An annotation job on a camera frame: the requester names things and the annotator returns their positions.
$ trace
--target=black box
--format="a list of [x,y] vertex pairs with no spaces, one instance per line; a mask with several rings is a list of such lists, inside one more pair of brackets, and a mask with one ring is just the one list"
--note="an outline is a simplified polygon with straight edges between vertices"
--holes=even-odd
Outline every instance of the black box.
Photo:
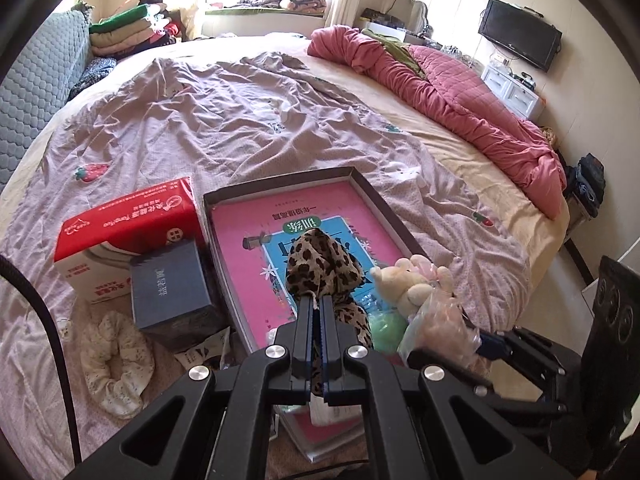
[[130,267],[134,322],[169,351],[185,351],[228,326],[211,301],[217,295],[194,240],[136,256]]

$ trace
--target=beige plush toy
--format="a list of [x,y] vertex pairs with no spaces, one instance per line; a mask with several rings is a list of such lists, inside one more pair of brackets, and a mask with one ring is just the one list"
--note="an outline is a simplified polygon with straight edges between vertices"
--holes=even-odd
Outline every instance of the beige plush toy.
[[436,267],[421,254],[411,259],[400,258],[392,267],[373,267],[370,275],[380,298],[398,309],[409,319],[433,292],[431,283],[438,282],[440,288],[453,293],[453,278],[447,267]]

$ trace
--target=rolled pink comforter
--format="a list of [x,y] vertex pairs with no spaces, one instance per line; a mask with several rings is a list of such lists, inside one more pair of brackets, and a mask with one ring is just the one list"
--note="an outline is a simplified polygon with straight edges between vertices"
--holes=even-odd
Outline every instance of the rolled pink comforter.
[[421,79],[376,40],[335,25],[311,35],[307,53],[351,66],[389,88],[407,104],[471,142],[546,216],[561,212],[566,179],[540,129],[515,117],[468,67],[438,50],[410,46]]

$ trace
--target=green ball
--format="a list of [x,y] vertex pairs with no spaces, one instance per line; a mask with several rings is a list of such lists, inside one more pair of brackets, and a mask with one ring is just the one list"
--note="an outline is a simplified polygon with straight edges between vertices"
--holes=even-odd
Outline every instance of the green ball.
[[369,327],[373,348],[383,354],[393,355],[398,350],[408,323],[397,312],[376,312],[369,315]]

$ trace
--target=triangular cutout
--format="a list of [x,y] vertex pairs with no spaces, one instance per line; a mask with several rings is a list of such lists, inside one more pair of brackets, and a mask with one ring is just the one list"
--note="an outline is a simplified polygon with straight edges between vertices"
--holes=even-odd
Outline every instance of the triangular cutout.
[[513,444],[461,397],[451,397],[449,402],[476,462],[488,464],[513,449]]
[[147,465],[158,465],[183,407],[184,397],[174,397],[123,443],[122,452]]

